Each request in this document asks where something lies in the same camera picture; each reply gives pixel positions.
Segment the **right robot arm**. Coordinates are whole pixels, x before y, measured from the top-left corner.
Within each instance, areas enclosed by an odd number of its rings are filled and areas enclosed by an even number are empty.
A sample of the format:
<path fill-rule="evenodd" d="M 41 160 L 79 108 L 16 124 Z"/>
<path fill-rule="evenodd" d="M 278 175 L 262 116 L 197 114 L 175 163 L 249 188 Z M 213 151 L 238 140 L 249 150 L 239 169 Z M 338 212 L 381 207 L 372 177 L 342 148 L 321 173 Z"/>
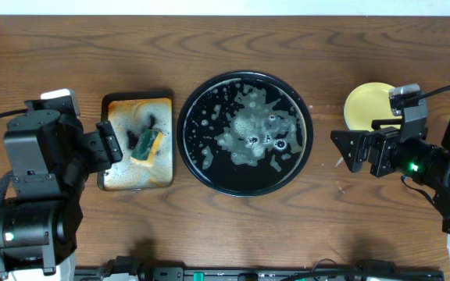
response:
<path fill-rule="evenodd" d="M 351 172 L 357 173 L 369 162 L 375 177 L 401 173 L 404 180 L 434 190 L 435 195 L 427 200 L 441 214 L 450 259 L 450 121 L 441 145 L 436 146 L 426 141 L 424 100 L 404 103 L 399 110 L 399 128 L 394 127 L 394 119 L 378 119 L 372 122 L 371 131 L 334 130 L 330 138 Z"/>

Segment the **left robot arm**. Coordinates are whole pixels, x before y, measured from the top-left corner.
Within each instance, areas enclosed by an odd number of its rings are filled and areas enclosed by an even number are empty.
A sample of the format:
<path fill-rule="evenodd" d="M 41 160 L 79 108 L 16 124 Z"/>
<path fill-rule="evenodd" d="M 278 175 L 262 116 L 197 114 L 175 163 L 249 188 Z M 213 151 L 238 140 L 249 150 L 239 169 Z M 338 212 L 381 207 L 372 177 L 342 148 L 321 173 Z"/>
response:
<path fill-rule="evenodd" d="M 111 122 L 85 133 L 70 96 L 25 105 L 10 112 L 4 135 L 12 169 L 0 179 L 0 279 L 61 276 L 77 249 L 89 175 L 123 157 Z"/>

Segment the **yellow plate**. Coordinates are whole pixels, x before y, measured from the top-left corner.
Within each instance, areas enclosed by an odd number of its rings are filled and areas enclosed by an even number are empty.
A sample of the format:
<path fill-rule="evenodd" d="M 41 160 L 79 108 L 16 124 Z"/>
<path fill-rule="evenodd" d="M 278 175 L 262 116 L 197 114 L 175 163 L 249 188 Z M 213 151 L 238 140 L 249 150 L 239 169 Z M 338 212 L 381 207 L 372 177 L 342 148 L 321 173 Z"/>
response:
<path fill-rule="evenodd" d="M 400 119 L 393 116 L 389 103 L 389 90 L 394 87 L 380 82 L 358 86 L 347 97 L 344 120 L 350 130 L 372 131 L 375 119 Z"/>

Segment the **yellow green sponge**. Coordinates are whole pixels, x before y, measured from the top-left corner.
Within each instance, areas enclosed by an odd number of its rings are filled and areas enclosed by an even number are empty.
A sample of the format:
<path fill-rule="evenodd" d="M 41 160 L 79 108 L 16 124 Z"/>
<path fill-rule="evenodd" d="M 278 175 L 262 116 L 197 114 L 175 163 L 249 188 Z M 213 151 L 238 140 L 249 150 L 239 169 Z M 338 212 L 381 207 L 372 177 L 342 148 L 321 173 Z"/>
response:
<path fill-rule="evenodd" d="M 143 166 L 153 166 L 155 155 L 164 138 L 158 130 L 143 129 L 131 153 L 131 160 Z"/>

